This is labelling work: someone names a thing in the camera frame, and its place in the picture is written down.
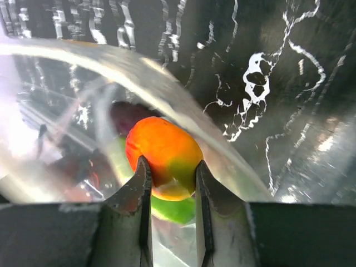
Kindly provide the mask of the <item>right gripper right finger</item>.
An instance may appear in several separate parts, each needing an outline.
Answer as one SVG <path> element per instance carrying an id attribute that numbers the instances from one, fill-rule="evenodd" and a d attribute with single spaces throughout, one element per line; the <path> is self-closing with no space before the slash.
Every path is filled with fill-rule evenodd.
<path id="1" fill-rule="evenodd" d="M 198 266 L 259 266 L 245 202 L 217 181 L 205 161 L 196 168 Z"/>

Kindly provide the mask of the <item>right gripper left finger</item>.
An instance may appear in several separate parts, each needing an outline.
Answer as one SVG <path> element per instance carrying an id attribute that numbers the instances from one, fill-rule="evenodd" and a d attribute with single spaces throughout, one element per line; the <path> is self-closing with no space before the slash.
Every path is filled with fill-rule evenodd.
<path id="1" fill-rule="evenodd" d="M 152 177 L 140 156 L 132 178 L 105 201 L 95 239 L 92 266 L 153 266 Z"/>

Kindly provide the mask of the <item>fake red orange mango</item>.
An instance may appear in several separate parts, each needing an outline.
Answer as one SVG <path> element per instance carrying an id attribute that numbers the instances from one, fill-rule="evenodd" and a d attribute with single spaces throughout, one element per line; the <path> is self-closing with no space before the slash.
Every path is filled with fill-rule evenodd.
<path id="1" fill-rule="evenodd" d="M 204 159 L 197 141 L 160 117 L 139 120 L 126 137 L 125 154 L 133 171 L 140 156 L 147 160 L 152 194 L 165 201 L 183 201 L 195 192 L 195 170 Z"/>

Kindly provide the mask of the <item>clear zip top bag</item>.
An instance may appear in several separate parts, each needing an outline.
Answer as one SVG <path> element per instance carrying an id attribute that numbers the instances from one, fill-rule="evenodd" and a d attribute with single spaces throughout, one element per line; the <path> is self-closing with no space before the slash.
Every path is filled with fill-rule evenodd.
<path id="1" fill-rule="evenodd" d="M 177 79 L 154 61 L 122 48 L 58 39 L 15 39 L 1 44 L 1 54 L 48 58 L 98 74 L 58 121 L 40 112 L 57 136 L 66 134 L 88 149 L 113 141 L 116 135 L 108 109 L 119 84 L 196 137 L 214 178 L 245 202 L 249 225 L 248 201 L 271 200 L 264 184 L 213 121 Z M 26 204 L 31 195 L 29 181 L 14 161 L 7 167 L 14 176 L 9 184 L 19 193 L 7 194 L 13 203 L 1 212 L 1 265 L 92 266 L 104 204 L 70 204 L 59 187 L 50 193 L 54 204 Z"/>

